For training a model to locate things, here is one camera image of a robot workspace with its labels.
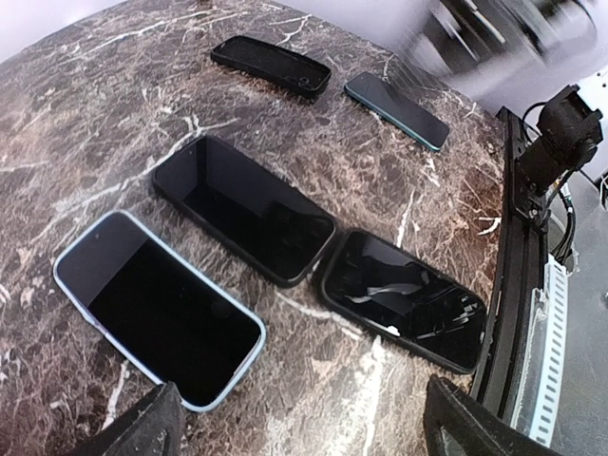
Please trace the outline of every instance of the phone screen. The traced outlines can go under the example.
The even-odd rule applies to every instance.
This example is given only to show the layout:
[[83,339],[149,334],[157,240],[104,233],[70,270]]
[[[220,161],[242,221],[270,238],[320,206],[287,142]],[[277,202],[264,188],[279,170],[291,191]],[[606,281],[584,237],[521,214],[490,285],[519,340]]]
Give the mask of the phone screen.
[[485,326],[483,301],[420,260],[351,232],[326,274],[326,296],[370,326],[471,371]]
[[56,275],[135,358],[195,407],[226,388],[261,328],[129,217],[103,219]]
[[215,138],[177,152],[155,185],[279,285],[295,285],[335,231],[329,214]]
[[347,82],[346,90],[355,100],[431,149],[439,150],[446,142],[449,127],[445,123],[380,78],[361,73]]

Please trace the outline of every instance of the white wall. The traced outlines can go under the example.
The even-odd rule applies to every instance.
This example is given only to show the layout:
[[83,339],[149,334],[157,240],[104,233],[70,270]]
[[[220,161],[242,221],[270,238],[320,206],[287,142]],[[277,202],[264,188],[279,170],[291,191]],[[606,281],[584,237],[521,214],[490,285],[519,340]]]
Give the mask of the white wall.
[[123,0],[0,0],[0,62]]

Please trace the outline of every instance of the cracked screen protector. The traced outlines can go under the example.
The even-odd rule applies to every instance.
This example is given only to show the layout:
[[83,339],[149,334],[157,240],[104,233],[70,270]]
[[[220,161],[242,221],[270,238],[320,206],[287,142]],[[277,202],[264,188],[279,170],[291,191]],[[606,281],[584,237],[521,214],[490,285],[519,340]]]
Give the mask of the cracked screen protector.
[[349,233],[323,291],[337,311],[447,369],[464,373],[477,365],[483,301],[379,237]]

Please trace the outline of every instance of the black smartphone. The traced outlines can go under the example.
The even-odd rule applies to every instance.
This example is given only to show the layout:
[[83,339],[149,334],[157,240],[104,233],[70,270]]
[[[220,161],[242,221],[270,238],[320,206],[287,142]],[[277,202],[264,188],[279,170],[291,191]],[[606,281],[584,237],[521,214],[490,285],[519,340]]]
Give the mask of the black smartphone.
[[211,51],[211,60],[263,78],[306,98],[319,95],[332,71],[317,61],[248,36],[233,36]]
[[186,145],[153,173],[157,191],[276,285],[297,285],[335,222],[287,182],[217,138]]
[[429,149],[439,151],[446,142],[449,126],[373,74],[359,74],[344,89]]
[[445,369],[471,373],[477,366],[483,301],[380,237],[348,232],[320,293],[331,309]]
[[86,321],[193,411],[216,407],[266,338],[254,313],[125,212],[93,224],[53,273]]

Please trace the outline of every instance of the marble countertop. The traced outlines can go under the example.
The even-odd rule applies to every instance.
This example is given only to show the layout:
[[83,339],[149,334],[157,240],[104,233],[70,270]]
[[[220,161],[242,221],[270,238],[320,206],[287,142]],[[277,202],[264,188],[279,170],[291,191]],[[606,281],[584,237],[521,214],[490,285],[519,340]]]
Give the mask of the marble countertop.
[[[332,69],[314,104],[217,66],[245,33]],[[440,154],[344,95],[390,54],[310,15],[245,0],[131,0],[0,65],[0,454],[55,455],[152,384],[60,293],[54,259],[110,209],[132,212],[264,320],[246,378],[188,413],[184,455],[425,454],[428,377],[448,374],[322,307],[310,278],[279,290],[159,199],[150,170],[211,133],[334,214],[401,244],[486,301],[496,268],[502,129],[466,97],[426,90]]]

